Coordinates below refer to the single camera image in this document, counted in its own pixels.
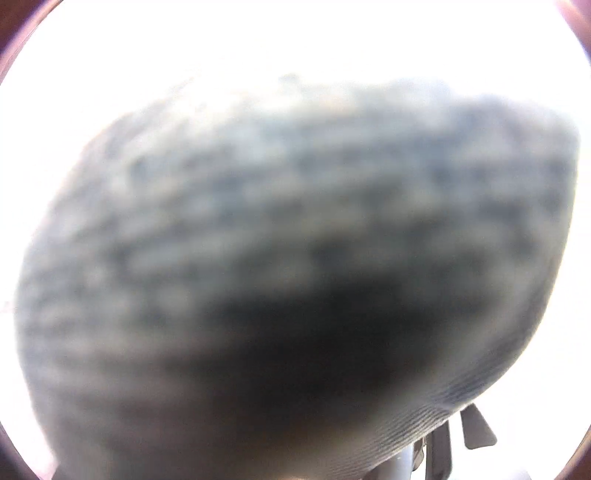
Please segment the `blue denim jacket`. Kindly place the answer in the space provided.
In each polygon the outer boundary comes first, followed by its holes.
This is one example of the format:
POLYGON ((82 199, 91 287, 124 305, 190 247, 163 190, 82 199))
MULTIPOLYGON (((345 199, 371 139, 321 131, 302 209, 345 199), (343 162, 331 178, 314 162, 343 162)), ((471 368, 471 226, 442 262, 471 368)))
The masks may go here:
POLYGON ((72 479, 359 479, 498 381, 568 235, 578 135, 358 92, 96 137, 25 257, 18 353, 72 479))

